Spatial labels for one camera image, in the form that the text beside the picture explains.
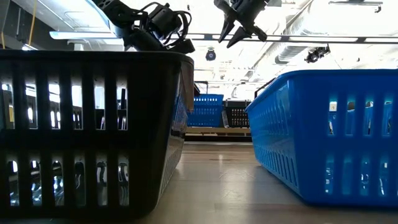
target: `wooden floor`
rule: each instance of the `wooden floor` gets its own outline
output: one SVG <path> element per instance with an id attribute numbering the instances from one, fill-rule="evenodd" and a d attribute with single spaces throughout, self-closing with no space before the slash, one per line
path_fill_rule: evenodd
<path id="1" fill-rule="evenodd" d="M 186 143 L 157 208 L 131 223 L 396 224 L 398 213 L 309 207 L 256 162 L 251 144 Z"/>

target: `blue plastic basket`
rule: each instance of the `blue plastic basket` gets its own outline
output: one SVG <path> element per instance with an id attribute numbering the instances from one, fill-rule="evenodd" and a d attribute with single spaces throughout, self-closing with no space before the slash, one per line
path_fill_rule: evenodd
<path id="1" fill-rule="evenodd" d="M 193 112 L 188 114 L 189 127 L 218 127 L 224 95 L 202 94 L 194 99 Z"/>
<path id="2" fill-rule="evenodd" d="M 397 83 L 398 70 L 281 75 L 246 109 L 256 159 L 310 203 L 398 206 Z"/>

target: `black plastic basket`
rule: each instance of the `black plastic basket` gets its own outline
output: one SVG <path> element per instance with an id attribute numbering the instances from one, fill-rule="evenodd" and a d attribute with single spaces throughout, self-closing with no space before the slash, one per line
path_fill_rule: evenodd
<path id="1" fill-rule="evenodd" d="M 249 118 L 248 114 L 244 112 L 246 107 L 250 104 L 247 101 L 226 101 L 225 111 L 228 118 L 228 126 L 230 128 L 248 128 Z"/>
<path id="2" fill-rule="evenodd" d="M 11 123 L 11 101 L 0 91 L 1 217 L 139 218 L 155 208 L 180 160 L 193 109 L 192 59 L 3 50 L 0 77 L 12 86 L 14 114 Z M 37 128 L 27 112 L 31 83 Z M 49 83 L 59 84 L 59 107 L 49 100 Z M 72 85 L 81 85 L 82 108 L 73 107 Z M 95 86 L 105 89 L 104 130 L 96 128 Z M 117 124 L 117 86 L 127 89 L 127 130 Z M 53 107 L 60 127 L 51 124 Z"/>

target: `white ceiling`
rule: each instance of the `white ceiling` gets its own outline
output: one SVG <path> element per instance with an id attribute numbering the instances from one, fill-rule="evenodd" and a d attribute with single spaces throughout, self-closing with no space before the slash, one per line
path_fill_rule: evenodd
<path id="1" fill-rule="evenodd" d="M 33 11 L 33 0 L 13 0 L 28 12 Z M 122 0 L 128 6 L 140 9 L 152 0 Z M 173 10 L 187 11 L 193 21 L 189 33 L 219 34 L 223 25 L 223 13 L 213 5 L 213 0 L 157 0 L 169 3 Z M 287 21 L 308 2 L 308 0 L 283 0 L 294 4 L 282 7 L 267 7 L 259 14 L 256 24 L 268 34 L 280 34 Z M 314 0 L 306 20 L 306 28 L 329 35 L 394 35 L 398 34 L 398 1 L 383 0 L 382 11 L 374 13 L 374 7 L 332 6 L 329 0 Z M 59 31 L 109 31 L 103 21 L 85 0 L 38 0 L 37 17 Z M 295 56 L 287 65 L 276 65 L 274 58 L 264 58 L 248 79 L 245 77 L 255 62 L 271 46 L 271 43 L 240 42 L 230 49 L 228 41 L 194 41 L 196 51 L 189 56 L 195 60 L 196 81 L 210 81 L 210 93 L 223 93 L 226 98 L 251 99 L 254 90 L 271 78 L 288 71 L 302 69 L 341 69 L 341 68 L 396 68 L 398 47 L 391 45 L 330 45 L 332 53 L 315 64 L 303 61 L 307 51 Z M 118 40 L 91 40 L 84 45 L 85 50 L 121 50 Z M 217 59 L 205 60 L 206 52 L 214 48 Z M 247 85 L 236 82 L 246 80 Z"/>

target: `basket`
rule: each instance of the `basket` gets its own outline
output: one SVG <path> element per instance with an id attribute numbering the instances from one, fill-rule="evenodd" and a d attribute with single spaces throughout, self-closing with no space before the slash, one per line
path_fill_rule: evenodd
<path id="1" fill-rule="evenodd" d="M 188 114 L 189 127 L 217 128 L 221 121 L 224 95 L 201 94 L 194 98 L 194 110 Z"/>
<path id="2" fill-rule="evenodd" d="M 4 50 L 0 77 L 13 98 L 0 91 L 0 170 L 7 171 L 0 172 L 1 217 L 131 219 L 155 208 L 180 160 L 193 109 L 192 59 L 166 52 Z M 25 88 L 33 83 L 36 97 L 27 100 Z M 59 103 L 49 100 L 54 83 Z M 74 85 L 82 89 L 81 108 L 72 105 Z M 95 86 L 105 89 L 102 130 L 96 129 Z M 117 87 L 127 89 L 124 116 Z M 60 112 L 56 125 L 54 111 Z M 122 129 L 118 121 L 126 123 Z"/>
<path id="3" fill-rule="evenodd" d="M 244 111 L 247 107 L 245 102 L 229 102 L 225 103 L 226 116 L 228 118 L 228 126 L 230 128 L 248 128 L 249 118 L 248 114 Z"/>
<path id="4" fill-rule="evenodd" d="M 306 202 L 398 206 L 398 70 L 281 75 L 246 109 L 257 160 Z"/>

